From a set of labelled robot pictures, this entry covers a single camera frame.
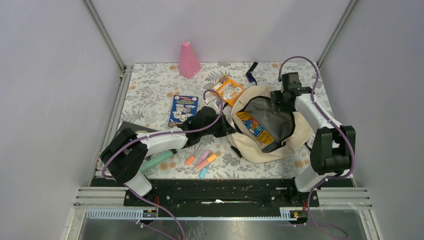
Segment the orange activity book box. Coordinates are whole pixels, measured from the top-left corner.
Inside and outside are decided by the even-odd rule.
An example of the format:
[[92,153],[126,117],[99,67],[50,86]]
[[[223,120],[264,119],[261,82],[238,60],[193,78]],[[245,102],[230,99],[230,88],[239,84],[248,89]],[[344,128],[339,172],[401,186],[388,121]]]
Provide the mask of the orange activity book box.
[[211,89],[216,91],[222,100],[232,108],[236,103],[237,99],[245,91],[245,88],[232,80],[227,75],[224,75],[219,81],[217,81]]

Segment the light blue book box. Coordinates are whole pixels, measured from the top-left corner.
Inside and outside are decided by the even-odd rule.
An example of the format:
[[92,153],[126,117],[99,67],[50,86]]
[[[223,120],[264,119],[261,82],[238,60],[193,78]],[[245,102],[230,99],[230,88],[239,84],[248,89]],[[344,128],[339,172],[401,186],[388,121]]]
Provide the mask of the light blue book box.
[[274,142],[275,139],[250,113],[240,111],[236,113],[236,116],[261,146],[267,146]]

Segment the cream canvas backpack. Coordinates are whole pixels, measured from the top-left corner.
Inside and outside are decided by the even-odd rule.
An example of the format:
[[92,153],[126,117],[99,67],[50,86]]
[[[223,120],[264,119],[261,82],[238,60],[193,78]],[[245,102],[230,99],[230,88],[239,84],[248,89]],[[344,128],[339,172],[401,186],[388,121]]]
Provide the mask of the cream canvas backpack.
[[[229,123],[236,132],[228,136],[232,148],[241,157],[252,163],[265,163],[293,155],[313,135],[313,129],[299,112],[272,112],[270,92],[267,84],[247,88],[231,109]],[[260,145],[250,134],[237,112],[248,112],[269,134],[274,142]]]

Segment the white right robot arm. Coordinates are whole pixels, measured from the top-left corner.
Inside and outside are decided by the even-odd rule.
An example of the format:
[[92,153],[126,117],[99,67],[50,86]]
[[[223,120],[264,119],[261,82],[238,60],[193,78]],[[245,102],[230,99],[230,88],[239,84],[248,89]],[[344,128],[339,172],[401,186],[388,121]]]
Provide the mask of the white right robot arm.
[[354,168],[356,131],[344,126],[323,109],[311,87],[302,86],[296,72],[278,78],[281,89],[270,92],[273,113],[300,113],[314,133],[310,165],[294,178],[295,187],[287,191],[287,201],[301,205],[311,190],[329,179],[349,177]]

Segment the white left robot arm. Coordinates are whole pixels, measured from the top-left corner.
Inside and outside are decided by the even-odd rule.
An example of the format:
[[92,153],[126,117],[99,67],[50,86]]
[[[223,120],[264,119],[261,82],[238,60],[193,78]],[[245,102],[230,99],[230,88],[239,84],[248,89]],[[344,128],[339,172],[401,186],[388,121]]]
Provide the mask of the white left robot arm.
[[109,172],[104,178],[129,188],[142,205],[148,206],[154,202],[155,192],[151,182],[140,172],[145,158],[192,147],[204,136],[221,138],[235,131],[222,112],[209,106],[202,107],[194,116],[168,131],[138,135],[131,128],[125,128],[100,154],[103,170]]

